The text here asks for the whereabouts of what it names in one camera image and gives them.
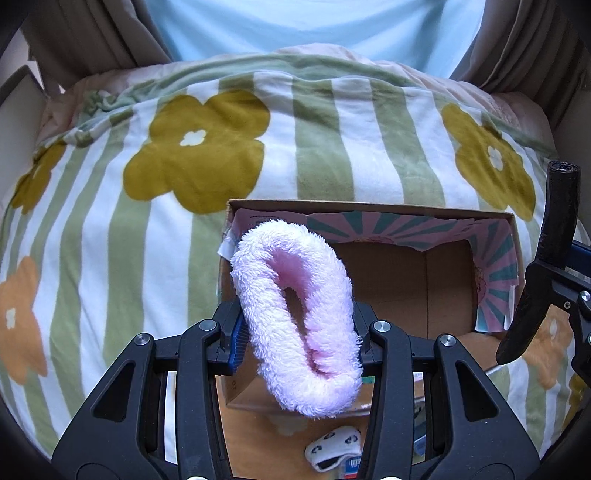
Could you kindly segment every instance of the blanket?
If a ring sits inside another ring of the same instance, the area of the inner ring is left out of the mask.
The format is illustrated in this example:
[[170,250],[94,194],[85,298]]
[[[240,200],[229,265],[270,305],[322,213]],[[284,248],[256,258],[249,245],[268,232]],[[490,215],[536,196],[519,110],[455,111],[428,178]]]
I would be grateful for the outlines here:
[[[297,53],[85,90],[67,128],[44,130],[2,221],[0,388],[26,434],[50,456],[134,335],[178,335],[212,315],[230,198],[511,212],[522,274],[556,152],[439,90]],[[554,315],[548,332],[491,372],[540,453],[582,389],[568,324]]]

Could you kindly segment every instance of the orange flower print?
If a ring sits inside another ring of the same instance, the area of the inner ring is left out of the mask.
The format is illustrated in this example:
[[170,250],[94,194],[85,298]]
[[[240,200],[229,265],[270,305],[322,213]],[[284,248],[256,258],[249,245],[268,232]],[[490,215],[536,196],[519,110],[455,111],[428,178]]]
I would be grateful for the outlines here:
[[16,272],[0,283],[0,361],[19,385],[28,370],[47,376],[47,363],[39,324],[33,314],[39,277],[31,257],[24,257]]
[[573,340],[569,314],[551,305],[546,318],[523,354],[523,359],[538,368],[538,380],[546,390],[556,385],[566,349]]

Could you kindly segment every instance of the black clamp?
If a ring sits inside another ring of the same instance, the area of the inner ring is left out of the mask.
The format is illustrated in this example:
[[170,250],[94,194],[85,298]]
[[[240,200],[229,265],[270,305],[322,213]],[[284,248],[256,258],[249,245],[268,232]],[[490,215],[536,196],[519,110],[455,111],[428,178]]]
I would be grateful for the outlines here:
[[[518,419],[462,344],[450,335],[406,335],[355,304],[364,375],[374,397],[358,478],[525,480],[539,458]],[[215,375],[242,362],[237,300],[180,336],[136,336],[82,405],[52,459],[65,480],[231,480]],[[164,398],[177,371],[178,465],[164,459]],[[412,465],[413,371],[424,372],[426,461]]]

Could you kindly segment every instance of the pink and teal sunburst pattern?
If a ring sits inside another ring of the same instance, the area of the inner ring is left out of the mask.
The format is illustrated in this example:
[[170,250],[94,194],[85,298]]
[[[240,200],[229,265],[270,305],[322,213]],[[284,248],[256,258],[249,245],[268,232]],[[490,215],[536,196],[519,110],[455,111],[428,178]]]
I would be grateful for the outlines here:
[[232,243],[237,244],[245,232],[271,218],[306,225],[328,243],[379,242],[422,252],[467,240],[472,248],[478,290],[475,330],[501,332],[512,320],[512,294],[519,279],[517,252],[507,220],[439,219],[379,212],[304,215],[239,209],[230,229]]

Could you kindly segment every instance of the black rubber grip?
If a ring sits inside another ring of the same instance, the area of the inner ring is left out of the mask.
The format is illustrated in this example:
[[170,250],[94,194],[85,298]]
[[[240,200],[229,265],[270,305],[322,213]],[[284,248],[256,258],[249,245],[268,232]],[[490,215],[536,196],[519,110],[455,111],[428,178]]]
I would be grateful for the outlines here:
[[[548,165],[546,204],[535,259],[563,269],[579,216],[580,167],[553,161]],[[513,322],[496,351],[500,365],[517,360],[530,345],[550,307],[550,280],[530,268]]]
[[548,165],[544,221],[535,259],[556,268],[566,266],[579,217],[581,169],[570,163]]

